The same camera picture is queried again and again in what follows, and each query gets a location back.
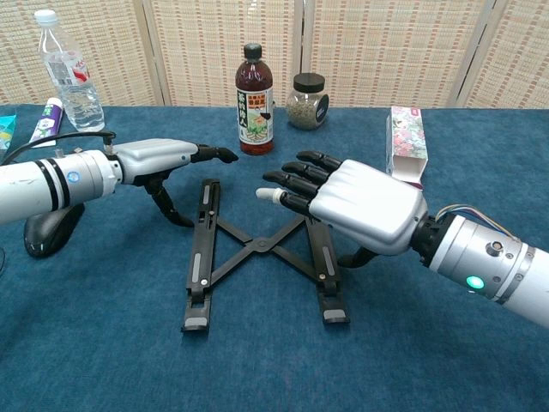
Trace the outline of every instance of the black cable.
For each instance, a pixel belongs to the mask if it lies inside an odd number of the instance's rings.
[[[85,137],[85,136],[97,136],[97,137],[103,137],[103,143],[105,145],[109,145],[112,143],[112,139],[116,137],[116,133],[114,131],[104,130],[104,131],[74,131],[72,133],[65,133],[64,135],[55,135],[55,136],[49,136],[45,137],[43,139],[36,140],[34,142],[25,143],[13,152],[9,154],[8,157],[6,157],[2,163],[0,163],[0,166],[8,165],[13,159],[15,159],[18,155],[23,153],[26,150],[29,150],[30,148],[33,148],[36,145],[51,142],[54,140],[61,140],[61,139],[68,139],[70,137]]]

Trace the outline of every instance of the green led light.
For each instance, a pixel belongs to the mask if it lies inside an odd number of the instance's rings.
[[[467,278],[467,285],[473,289],[482,289],[484,287],[484,281],[478,276],[470,276]]]

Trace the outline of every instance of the foldable stand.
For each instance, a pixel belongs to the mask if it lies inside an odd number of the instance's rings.
[[[337,259],[326,225],[309,217],[299,216],[274,236],[253,239],[250,235],[220,218],[219,207],[219,180],[203,180],[198,223],[195,225],[190,270],[187,277],[187,305],[182,332],[208,330],[212,287],[252,253],[274,253],[314,281],[317,285],[318,303],[324,323],[349,322],[345,302],[340,292],[340,272]],[[309,234],[314,267],[279,245],[284,238],[303,225],[306,226]],[[244,247],[218,269],[212,271],[217,227],[233,236]]]

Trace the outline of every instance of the paper box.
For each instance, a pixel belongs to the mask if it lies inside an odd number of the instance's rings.
[[[391,107],[387,117],[387,173],[423,189],[421,175],[427,165],[421,110]]]

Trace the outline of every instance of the black bottle cap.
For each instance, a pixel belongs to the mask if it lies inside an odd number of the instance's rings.
[[[244,46],[244,57],[248,60],[259,60],[261,53],[261,45],[258,43],[248,43]]]

